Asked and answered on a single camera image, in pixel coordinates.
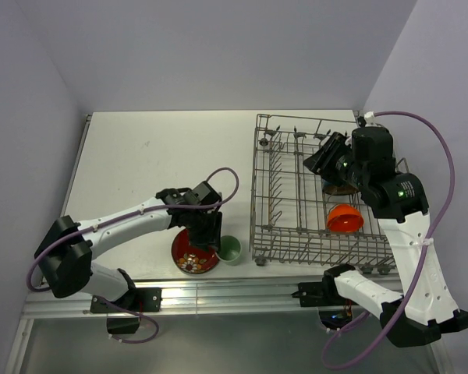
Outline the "dark teal floral bowl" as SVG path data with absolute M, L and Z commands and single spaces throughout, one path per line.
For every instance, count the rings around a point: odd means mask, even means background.
M 322 182 L 322 192 L 330 196 L 350 196 L 358 193 L 358 189 L 350 184 L 337 186 L 324 180 Z

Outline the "red floral plate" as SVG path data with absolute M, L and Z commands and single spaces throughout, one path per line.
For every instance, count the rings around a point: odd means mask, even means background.
M 213 249 L 204 251 L 190 244 L 186 229 L 181 230 L 175 236 L 171 247 L 171 255 L 179 270 L 192 275 L 207 273 L 219 264 L 219 258 Z

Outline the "orange bowl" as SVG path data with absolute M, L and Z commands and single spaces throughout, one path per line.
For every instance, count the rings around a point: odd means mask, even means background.
M 329 212 L 326 227 L 333 232 L 353 233 L 360 230 L 363 224 L 364 219 L 358 209 L 347 204 L 339 204 Z

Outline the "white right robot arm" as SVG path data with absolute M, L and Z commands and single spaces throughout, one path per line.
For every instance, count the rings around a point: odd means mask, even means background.
M 349 299 L 360 305 L 379 319 L 398 348 L 430 344 L 468 329 L 468 312 L 452 297 L 431 241 L 424 187 L 416 175 L 395 169 L 387 129 L 358 128 L 350 137 L 333 132 L 303 165 L 326 182 L 358 190 L 388 240 L 402 284 L 402 292 L 390 291 L 342 264 L 324 273 L 326 301 Z

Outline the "pale green cup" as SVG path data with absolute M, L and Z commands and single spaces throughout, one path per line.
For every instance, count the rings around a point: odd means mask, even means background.
M 241 260 L 241 242 L 234 236 L 224 235 L 220 239 L 220 247 L 216 253 L 219 260 L 228 266 L 235 266 Z

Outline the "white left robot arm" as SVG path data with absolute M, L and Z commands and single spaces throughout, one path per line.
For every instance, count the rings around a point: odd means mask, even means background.
M 190 244 L 198 249 L 218 249 L 221 201 L 220 193 L 201 182 L 193 189 L 164 189 L 137 206 L 98 219 L 60 217 L 34 258 L 56 298 L 83 292 L 127 311 L 137 303 L 135 283 L 125 270 L 109 269 L 96 263 L 96 258 L 135 238 L 171 228 L 184 228 Z

